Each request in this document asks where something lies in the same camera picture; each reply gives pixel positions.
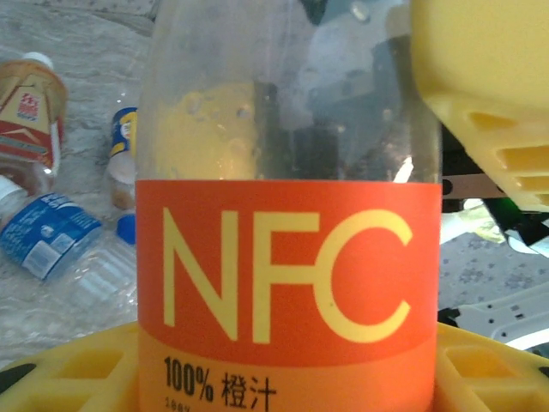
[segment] blue label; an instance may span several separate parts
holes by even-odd
[[[130,133],[135,127],[136,113],[137,107],[125,107],[112,118],[111,157],[130,150]]]
[[[101,222],[69,198],[50,193],[15,215],[0,233],[0,247],[44,280],[59,260]]]

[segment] blue bottle cap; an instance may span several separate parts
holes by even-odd
[[[136,244],[136,214],[124,215],[118,219],[117,235],[128,245]]]

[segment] bottle label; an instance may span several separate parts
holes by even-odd
[[[57,193],[37,198],[0,233],[0,247],[17,264],[45,280],[73,245],[101,223]]]
[[[427,411],[440,185],[138,181],[144,412]]]
[[[57,174],[67,91],[42,64],[0,66],[0,151],[39,161]]]
[[[110,157],[130,150],[131,135],[136,127],[136,107],[125,107],[112,118],[112,145]]]

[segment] yellow letter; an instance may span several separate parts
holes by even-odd
[[[164,323],[175,325],[175,257],[186,268],[209,310],[233,341],[238,338],[238,213],[221,214],[221,294],[215,292],[179,232],[168,208],[164,208]]]
[[[272,232],[318,232],[318,213],[254,213],[253,341],[270,343],[271,285],[314,282],[314,266],[272,265]]]
[[[410,226],[399,215],[388,210],[369,210],[349,216],[328,235],[317,256],[315,267],[315,300],[324,321],[339,336],[358,343],[378,342],[395,333],[406,320],[410,305],[402,301],[395,312],[379,324],[357,324],[347,318],[337,306],[332,290],[332,271],[335,260],[345,244],[356,234],[372,228],[387,229],[394,233],[403,245],[412,238]],[[368,276],[383,276],[370,273]]]

